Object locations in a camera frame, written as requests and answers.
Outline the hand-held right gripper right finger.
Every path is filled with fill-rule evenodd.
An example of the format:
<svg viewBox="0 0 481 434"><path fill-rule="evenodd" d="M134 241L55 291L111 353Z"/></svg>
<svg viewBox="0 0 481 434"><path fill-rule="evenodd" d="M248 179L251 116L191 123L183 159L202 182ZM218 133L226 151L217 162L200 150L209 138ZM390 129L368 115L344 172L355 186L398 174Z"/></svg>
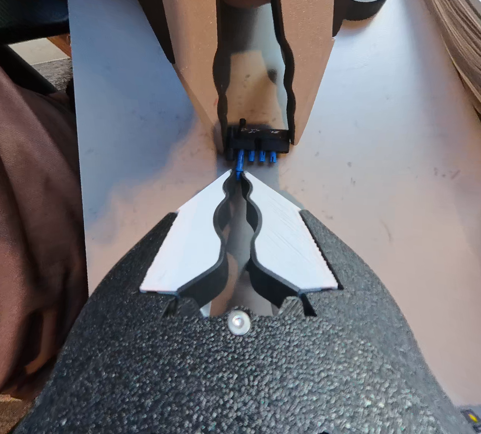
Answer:
<svg viewBox="0 0 481 434"><path fill-rule="evenodd" d="M246 269L261 297L276 307L288 297L310 307L307 294L339 289L299 207L248 172L242 173L242 194L254 231Z"/></svg>

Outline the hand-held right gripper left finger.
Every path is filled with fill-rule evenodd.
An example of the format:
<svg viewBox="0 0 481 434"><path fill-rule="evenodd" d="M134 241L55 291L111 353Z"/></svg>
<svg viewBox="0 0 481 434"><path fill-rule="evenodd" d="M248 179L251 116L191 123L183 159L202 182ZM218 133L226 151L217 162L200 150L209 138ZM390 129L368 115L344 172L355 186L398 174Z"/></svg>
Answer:
<svg viewBox="0 0 481 434"><path fill-rule="evenodd" d="M226 171L176 211L140 292L207 305L224 290L228 264L223 231L231 219L229 199L236 187L235 171Z"/></svg>

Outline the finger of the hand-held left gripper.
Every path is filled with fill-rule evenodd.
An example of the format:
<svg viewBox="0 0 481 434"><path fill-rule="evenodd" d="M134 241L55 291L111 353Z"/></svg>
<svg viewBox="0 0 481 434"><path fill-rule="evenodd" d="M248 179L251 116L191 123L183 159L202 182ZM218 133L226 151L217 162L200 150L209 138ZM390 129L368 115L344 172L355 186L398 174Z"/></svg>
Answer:
<svg viewBox="0 0 481 434"><path fill-rule="evenodd" d="M174 70L213 142L223 142L213 75L218 48L217 0L163 0Z"/></svg>
<svg viewBox="0 0 481 434"><path fill-rule="evenodd" d="M328 59L334 0L271 0L275 35L285 63L290 142L303 135Z"/></svg>

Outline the black brick assembly blue pins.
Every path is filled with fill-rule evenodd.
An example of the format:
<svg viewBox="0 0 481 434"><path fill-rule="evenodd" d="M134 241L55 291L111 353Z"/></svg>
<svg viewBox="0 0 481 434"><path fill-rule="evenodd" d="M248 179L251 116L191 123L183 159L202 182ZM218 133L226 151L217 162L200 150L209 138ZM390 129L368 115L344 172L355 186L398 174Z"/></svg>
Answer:
<svg viewBox="0 0 481 434"><path fill-rule="evenodd" d="M267 125L248 124L246 119L239 120L237 125L227 126L225 134L225 158L227 161L238 159L239 152L244 158L254 162L276 163L279 154L289 153L291 132Z"/></svg>

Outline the light grey desk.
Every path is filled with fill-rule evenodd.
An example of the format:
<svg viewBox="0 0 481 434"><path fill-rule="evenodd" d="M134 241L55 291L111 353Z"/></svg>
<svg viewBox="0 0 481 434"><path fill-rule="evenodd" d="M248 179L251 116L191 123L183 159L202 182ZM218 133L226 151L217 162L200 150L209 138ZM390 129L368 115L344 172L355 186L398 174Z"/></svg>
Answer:
<svg viewBox="0 0 481 434"><path fill-rule="evenodd" d="M137 0L69 0L89 291L226 169ZM345 22L298 146L253 174L395 298L454 404L480 405L480 121L424 0Z"/></svg>

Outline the open instruction book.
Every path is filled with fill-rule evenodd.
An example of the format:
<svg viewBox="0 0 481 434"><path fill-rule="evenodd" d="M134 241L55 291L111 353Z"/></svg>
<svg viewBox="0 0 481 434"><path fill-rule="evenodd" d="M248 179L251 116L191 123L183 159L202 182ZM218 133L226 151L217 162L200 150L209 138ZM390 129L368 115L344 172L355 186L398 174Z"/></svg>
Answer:
<svg viewBox="0 0 481 434"><path fill-rule="evenodd" d="M424 0L480 117L480 0Z"/></svg>

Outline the person's brown sweater torso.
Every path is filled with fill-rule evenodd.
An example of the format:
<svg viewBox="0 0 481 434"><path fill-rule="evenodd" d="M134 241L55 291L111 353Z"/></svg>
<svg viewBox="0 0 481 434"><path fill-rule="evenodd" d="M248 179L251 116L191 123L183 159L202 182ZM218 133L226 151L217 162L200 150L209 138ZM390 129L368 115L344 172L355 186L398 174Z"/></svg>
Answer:
<svg viewBox="0 0 481 434"><path fill-rule="evenodd" d="M2 395L39 395L87 297L75 117L1 70Z"/></svg>

